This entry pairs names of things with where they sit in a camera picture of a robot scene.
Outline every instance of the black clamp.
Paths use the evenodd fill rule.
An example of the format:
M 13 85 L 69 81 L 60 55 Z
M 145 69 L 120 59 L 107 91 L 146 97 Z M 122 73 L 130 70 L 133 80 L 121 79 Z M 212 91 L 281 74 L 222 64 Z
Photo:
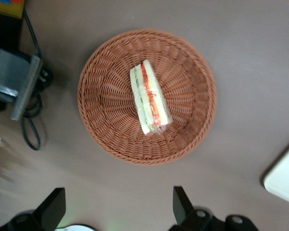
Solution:
M 177 225 L 169 231 L 259 231 L 244 216 L 229 215 L 222 222 L 209 211 L 194 208 L 181 186 L 173 188 L 173 213 Z

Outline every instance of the table surface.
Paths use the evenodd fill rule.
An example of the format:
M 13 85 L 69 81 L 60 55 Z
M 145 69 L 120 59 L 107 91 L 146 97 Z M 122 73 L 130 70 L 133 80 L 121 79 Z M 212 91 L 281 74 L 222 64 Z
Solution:
M 66 188 L 61 226 L 101 231 L 168 230 L 172 187 L 219 219 L 249 217 L 261 231 L 289 231 L 289 202 L 261 176 L 289 144 L 289 1 L 31 0 L 27 12 L 54 83 L 41 95 L 35 124 L 40 152 L 25 144 L 12 107 L 0 113 L 0 225 Z M 92 140 L 79 116 L 79 76 L 90 55 L 118 33 L 156 28 L 193 44 L 218 89 L 211 131 L 192 153 L 158 167 L 114 158 Z M 23 27 L 21 49 L 34 50 Z

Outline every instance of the power cord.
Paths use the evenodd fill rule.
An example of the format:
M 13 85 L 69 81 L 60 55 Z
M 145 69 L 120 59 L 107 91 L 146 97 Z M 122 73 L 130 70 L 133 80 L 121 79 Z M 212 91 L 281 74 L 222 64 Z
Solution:
M 34 126 L 32 119 L 37 117 L 41 113 L 42 109 L 43 109 L 42 100 L 40 98 L 40 95 L 37 94 L 36 95 L 36 102 L 31 107 L 27 107 L 25 109 L 25 112 L 24 112 L 23 117 L 21 119 L 21 130 L 23 133 L 24 140 L 27 143 L 27 145 L 31 149 L 33 149 L 34 151 L 38 151 L 40 149 L 40 138 L 39 138 L 38 131 L 37 131 L 36 127 Z M 25 120 L 28 120 L 29 125 L 31 126 L 33 133 L 37 139 L 38 144 L 36 146 L 34 146 L 28 139 L 27 132 L 25 129 Z

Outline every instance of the woven basket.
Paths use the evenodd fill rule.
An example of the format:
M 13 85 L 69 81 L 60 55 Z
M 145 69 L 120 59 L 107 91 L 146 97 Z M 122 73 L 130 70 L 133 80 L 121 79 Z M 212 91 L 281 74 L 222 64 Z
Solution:
M 173 117 L 160 135 L 142 132 L 130 69 L 148 59 Z M 106 151 L 140 165 L 181 158 L 208 133 L 216 111 L 212 72 L 195 48 L 180 37 L 152 30 L 119 34 L 101 45 L 80 76 L 79 111 L 87 130 Z

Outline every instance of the black device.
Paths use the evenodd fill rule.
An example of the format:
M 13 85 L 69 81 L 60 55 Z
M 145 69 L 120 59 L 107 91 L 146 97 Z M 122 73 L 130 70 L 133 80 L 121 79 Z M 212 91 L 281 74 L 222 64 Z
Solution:
M 65 213 L 65 189 L 56 188 L 34 212 L 16 215 L 0 231 L 54 231 Z
M 210 211 L 194 208 L 181 186 L 173 188 L 177 225 L 169 231 L 259 231 L 247 217 L 229 215 L 223 222 Z M 54 231 L 66 212 L 64 188 L 55 189 L 33 212 L 16 215 L 0 231 Z

